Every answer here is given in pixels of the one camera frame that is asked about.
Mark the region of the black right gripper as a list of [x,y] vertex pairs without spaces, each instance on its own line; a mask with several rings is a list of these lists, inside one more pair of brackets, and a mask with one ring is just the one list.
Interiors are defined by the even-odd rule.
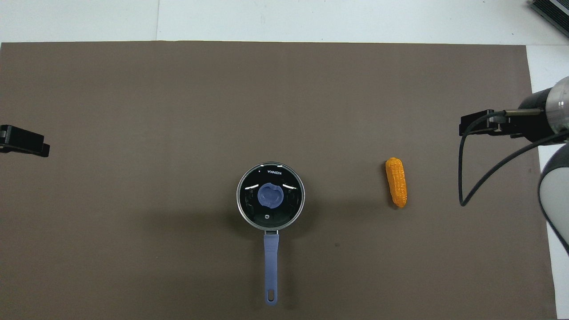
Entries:
[[547,116],[546,102],[550,88],[533,93],[514,111],[514,115],[498,115],[485,119],[471,130],[471,134],[510,136],[536,142],[553,134]]

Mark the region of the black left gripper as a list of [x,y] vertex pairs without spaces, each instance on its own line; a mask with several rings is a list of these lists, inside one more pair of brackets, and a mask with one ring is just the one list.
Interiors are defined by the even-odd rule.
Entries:
[[49,157],[50,146],[44,143],[44,136],[13,125],[0,126],[0,152],[22,153]]

